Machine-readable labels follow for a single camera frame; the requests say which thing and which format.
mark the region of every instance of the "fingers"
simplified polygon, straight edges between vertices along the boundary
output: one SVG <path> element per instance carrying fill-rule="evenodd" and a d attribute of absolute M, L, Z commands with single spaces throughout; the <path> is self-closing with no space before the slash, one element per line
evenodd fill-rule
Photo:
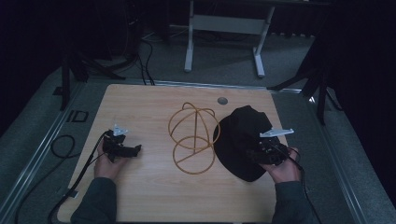
<path fill-rule="evenodd" d="M 260 166 L 262 167 L 262 169 L 270 172 L 272 170 L 274 170 L 276 168 L 276 166 L 274 165 L 265 165 L 265 164 L 260 164 Z"/>
<path fill-rule="evenodd" d="M 114 160 L 114 164 L 117 166 L 123 166 L 125 163 L 127 163 L 131 158 L 118 158 Z"/>
<path fill-rule="evenodd" d="M 296 160 L 297 156 L 298 156 L 298 148 L 297 147 L 288 147 L 288 151 L 289 151 L 289 156 Z"/>
<path fill-rule="evenodd" d="M 102 140 L 100 141 L 100 143 L 98 145 L 98 148 L 97 148 L 99 155 L 102 155 L 104 153 L 104 151 L 103 151 L 103 142 L 104 142 L 104 140 L 102 138 Z"/>

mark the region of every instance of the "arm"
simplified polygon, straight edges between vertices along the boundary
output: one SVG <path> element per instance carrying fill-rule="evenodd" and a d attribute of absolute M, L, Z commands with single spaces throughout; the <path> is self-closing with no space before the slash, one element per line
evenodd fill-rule
<path fill-rule="evenodd" d="M 95 178 L 73 213 L 72 223 L 115 223 L 117 214 L 116 184 L 105 177 Z"/>
<path fill-rule="evenodd" d="M 71 217 L 72 223 L 115 223 L 117 217 L 117 187 L 114 182 L 120 169 L 129 160 L 120 158 L 112 163 L 103 155 L 103 143 L 98 147 L 98 156 L 94 167 L 95 179 L 78 209 Z"/>
<path fill-rule="evenodd" d="M 292 159 L 297 152 L 290 150 Z M 276 207 L 272 224 L 313 223 L 314 216 L 301 183 L 301 172 L 291 160 L 285 160 L 278 166 L 262 165 L 273 178 L 276 187 Z"/>

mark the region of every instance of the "dark background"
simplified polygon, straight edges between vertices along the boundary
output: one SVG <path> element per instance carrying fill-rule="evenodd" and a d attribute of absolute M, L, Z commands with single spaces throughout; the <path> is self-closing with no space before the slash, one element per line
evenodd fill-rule
<path fill-rule="evenodd" d="M 111 12 L 105 10 L 105 13 L 120 15 L 124 1 L 114 3 L 117 5 Z M 117 46 L 111 41 L 114 36 L 106 36 L 111 27 L 108 25 L 116 20 L 105 20 L 108 17 L 101 14 L 104 11 L 100 10 L 103 7 L 98 6 L 100 4 L 94 1 L 0 1 L 0 134 L 23 110 L 47 75 L 61 65 L 64 52 L 61 46 L 78 49 L 97 59 L 110 59 L 112 53 L 117 53 Z M 210 3 L 203 2 L 196 10 L 207 10 L 207 4 Z M 246 6 L 243 12 L 236 6 L 219 8 L 224 10 L 217 13 L 224 15 L 264 18 L 255 6 Z M 335 90 L 382 185 L 396 204 L 393 161 L 396 157 L 393 145 L 396 136 L 396 3 L 390 0 L 337 2 L 320 29 L 327 16 L 326 10 L 322 10 L 280 7 L 274 15 L 271 32 L 316 36 L 303 66 L 320 68 L 323 62 L 330 62 L 328 84 Z M 135 13 L 142 13 L 139 19 L 166 39 L 166 25 L 187 24 L 187 12 L 188 1 L 174 0 L 147 1 L 139 5 Z"/>

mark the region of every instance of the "metal stand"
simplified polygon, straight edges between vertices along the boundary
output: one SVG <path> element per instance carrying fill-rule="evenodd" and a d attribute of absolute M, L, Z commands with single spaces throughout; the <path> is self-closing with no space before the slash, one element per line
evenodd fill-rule
<path fill-rule="evenodd" d="M 270 7 L 265 20 L 242 19 L 230 17 L 217 17 L 194 14 L 194 1 L 190 1 L 190 19 L 189 19 L 189 44 L 187 46 L 186 62 L 184 64 L 184 71 L 190 72 L 192 69 L 192 54 L 193 41 L 192 35 L 194 30 L 207 30 L 217 32 L 230 32 L 248 35 L 260 35 L 260 41 L 257 47 L 253 48 L 254 61 L 256 63 L 257 75 L 264 77 L 264 68 L 262 65 L 262 46 L 268 29 L 271 24 L 271 19 L 274 14 L 275 7 Z"/>
<path fill-rule="evenodd" d="M 332 104 L 337 110 L 342 110 L 342 108 L 334 101 L 329 91 L 327 90 L 327 80 L 329 78 L 330 73 L 330 64 L 328 61 L 318 69 L 311 69 L 304 73 L 298 73 L 295 77 L 292 77 L 289 80 L 286 80 L 276 86 L 267 87 L 269 91 L 281 91 L 282 89 L 288 87 L 289 85 L 298 82 L 304 78 L 307 78 L 307 82 L 305 83 L 303 89 L 301 90 L 301 94 L 304 97 L 311 97 L 314 95 L 315 91 L 319 89 L 318 92 L 318 110 L 317 116 L 322 125 L 325 125 L 324 122 L 324 107 L 326 95 L 328 95 L 331 99 Z"/>

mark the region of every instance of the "wire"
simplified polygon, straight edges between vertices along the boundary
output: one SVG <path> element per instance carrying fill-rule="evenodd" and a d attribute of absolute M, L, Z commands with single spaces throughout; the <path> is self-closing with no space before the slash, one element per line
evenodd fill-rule
<path fill-rule="evenodd" d="M 149 80 L 151 86 L 155 86 L 154 79 L 152 79 L 152 77 L 151 77 L 151 75 L 149 73 L 149 59 L 151 58 L 151 55 L 152 55 L 152 45 L 148 41 L 146 41 L 144 39 L 142 39 L 141 41 L 143 43 L 147 44 L 149 46 L 149 48 L 150 48 L 150 51 L 149 51 L 149 54 L 148 54 L 148 58 L 146 59 L 146 64 L 145 65 L 143 65 L 143 60 L 142 60 L 142 57 L 140 56 L 140 54 L 137 55 L 137 60 L 139 61 L 139 64 L 140 64 L 140 71 L 141 71 L 142 80 L 143 80 L 143 83 L 145 85 L 147 85 L 146 79 L 145 79 L 145 73 L 146 73 L 146 75 L 148 76 L 148 80 Z"/>
<path fill-rule="evenodd" d="M 90 165 L 93 164 L 94 161 L 96 161 L 97 159 L 99 159 L 99 157 L 101 157 L 101 156 L 103 156 L 103 155 L 106 155 L 106 153 L 104 152 L 104 153 L 100 154 L 99 156 L 97 156 L 95 159 L 93 159 L 93 160 L 90 162 Z"/>
<path fill-rule="evenodd" d="M 55 144 L 59 139 L 65 138 L 65 137 L 67 137 L 67 138 L 69 138 L 69 139 L 72 140 L 72 146 L 70 147 L 69 151 L 66 153 L 65 156 L 61 156 L 61 155 L 59 155 L 58 153 L 56 153 L 56 152 L 54 151 L 54 144 Z M 76 157 L 76 156 L 79 155 L 79 153 L 78 153 L 78 154 L 75 154 L 75 155 L 70 156 L 70 154 L 73 152 L 73 150 L 74 150 L 74 148 L 75 148 L 75 145 L 76 145 L 76 140 L 74 139 L 74 137 L 73 137 L 72 135 L 69 135 L 69 134 L 60 135 L 60 136 L 56 137 L 56 138 L 52 141 L 52 143 L 51 143 L 51 145 L 50 145 L 50 150 L 51 150 L 51 152 L 52 152 L 56 157 L 61 158 L 62 160 L 59 161 L 59 162 L 58 162 L 58 163 L 57 163 L 46 175 L 44 175 L 41 179 L 39 179 L 38 182 L 37 182 L 37 183 L 29 190 L 29 192 L 22 198 L 22 200 L 21 200 L 21 202 L 20 202 L 20 204 L 19 204 L 19 206 L 18 206 L 18 208 L 17 208 L 15 217 L 14 217 L 14 223 L 15 223 L 15 224 L 18 224 L 18 221 L 19 221 L 19 213 L 20 213 L 20 211 L 21 211 L 21 208 L 22 208 L 23 204 L 26 202 L 26 200 L 29 198 L 29 196 L 31 195 L 31 193 L 32 193 L 33 191 L 35 191 L 35 189 L 36 189 L 36 188 L 37 188 L 37 187 L 38 187 L 49 175 L 51 175 L 56 169 L 58 169 L 58 167 L 59 167 L 65 160 L 70 159 L 70 158 L 74 158 L 74 157 Z"/>
<path fill-rule="evenodd" d="M 180 112 L 182 112 L 182 111 L 187 111 L 187 110 L 192 110 L 192 112 L 190 112 L 190 113 L 188 113 L 187 115 L 185 115 L 185 116 L 174 126 L 174 128 L 171 130 L 171 123 L 172 123 L 172 121 L 173 121 L 173 118 L 174 118 L 176 115 L 178 115 Z M 202 114 L 201 114 L 201 111 L 206 112 L 206 114 L 210 115 L 210 116 L 216 121 L 216 123 L 217 123 L 217 127 L 218 127 L 217 137 L 216 137 L 216 138 L 214 137 L 214 139 L 213 139 L 212 142 L 210 142 L 210 139 L 209 139 L 209 130 L 207 129 L 206 122 L 205 122 L 205 120 L 204 120 L 204 118 L 203 118 L 203 116 L 202 116 Z M 194 127 L 195 127 L 195 130 L 194 130 L 194 135 L 186 136 L 186 137 L 181 138 L 180 140 L 176 140 L 176 138 L 174 137 L 174 132 L 175 132 L 175 130 L 177 129 L 178 125 L 181 124 L 183 121 L 185 121 L 185 119 L 189 118 L 189 117 L 192 116 L 192 115 L 195 115 L 195 126 L 194 126 Z M 203 137 L 201 137 L 201 136 L 198 136 L 198 135 L 197 135 L 197 119 L 198 119 L 198 116 L 201 118 L 201 122 L 203 123 L 203 125 L 204 125 L 204 127 L 205 127 L 205 132 L 206 132 L 206 137 L 207 137 L 206 139 L 203 138 Z M 216 119 L 215 111 L 214 111 L 214 110 L 212 110 L 212 109 L 210 109 L 210 108 L 197 108 L 195 105 L 193 105 L 193 104 L 191 104 L 191 103 L 189 103 L 189 102 L 186 102 L 186 103 L 183 104 L 183 106 L 181 107 L 181 109 L 178 110 L 178 111 L 169 119 L 169 122 L 168 122 L 168 132 L 169 132 L 169 135 L 171 136 L 171 138 L 172 138 L 172 139 L 174 140 L 174 142 L 176 143 L 176 145 L 175 145 L 175 147 L 174 147 L 174 150 L 173 150 L 173 160 L 174 160 L 174 163 L 175 163 L 176 167 L 177 167 L 180 171 L 182 171 L 182 172 L 184 172 L 184 173 L 186 173 L 186 174 L 189 174 L 189 175 L 198 175 L 198 174 L 202 174 L 202 173 L 206 172 L 207 170 L 210 169 L 210 167 L 212 167 L 213 163 L 215 162 L 215 151 L 213 150 L 213 144 L 215 144 L 215 142 L 219 139 L 219 136 L 220 136 L 220 125 L 219 125 L 219 121 Z M 182 142 L 183 142 L 184 140 L 186 140 L 186 139 L 194 139 L 193 147 L 188 147 L 188 146 L 182 144 Z M 203 146 L 203 147 L 197 147 L 197 146 L 196 146 L 196 140 L 197 140 L 197 139 L 201 139 L 201 140 L 206 141 L 206 142 L 207 142 L 207 145 L 206 145 L 206 146 Z M 190 156 L 184 157 L 184 158 L 181 159 L 181 160 L 177 160 L 177 158 L 176 158 L 176 149 L 177 149 L 178 146 L 184 147 L 184 148 L 186 148 L 186 149 L 192 149 L 192 150 L 193 150 L 193 153 L 190 154 Z M 201 171 L 191 172 L 191 171 L 187 171 L 186 169 L 183 169 L 180 165 L 178 165 L 180 162 L 182 162 L 182 161 L 184 161 L 184 160 L 186 160 L 186 159 L 188 159 L 188 158 L 190 158 L 190 157 L 192 157 L 192 156 L 194 156 L 194 155 L 196 155 L 196 154 L 198 154 L 198 153 L 200 153 L 200 152 L 202 152 L 202 151 L 204 151 L 204 150 L 206 150 L 206 149 L 208 149 L 208 148 L 210 148 L 210 147 L 212 148 L 213 158 L 212 158 L 212 162 L 210 162 L 209 166 L 207 166 L 205 169 L 203 169 L 203 170 L 201 170 Z"/>
<path fill-rule="evenodd" d="M 311 200 L 310 200 L 309 197 L 308 197 L 308 193 L 306 192 L 306 186 L 305 186 L 305 170 L 304 170 L 304 169 L 301 170 L 301 179 L 302 179 L 302 183 L 303 183 L 305 198 L 308 200 L 309 205 L 311 206 L 312 211 L 313 211 L 314 214 L 315 214 L 315 217 L 317 218 L 318 222 L 321 224 L 322 222 L 321 222 L 321 220 L 320 220 L 320 218 L 319 218 L 317 209 L 316 209 L 315 206 L 312 204 Z"/>
<path fill-rule="evenodd" d="M 292 148 L 292 147 L 288 147 L 288 149 L 293 150 L 293 151 L 297 154 L 296 161 L 297 161 L 297 162 L 300 162 L 300 158 L 301 158 L 300 153 L 299 153 L 296 149 L 294 149 L 294 148 Z"/>

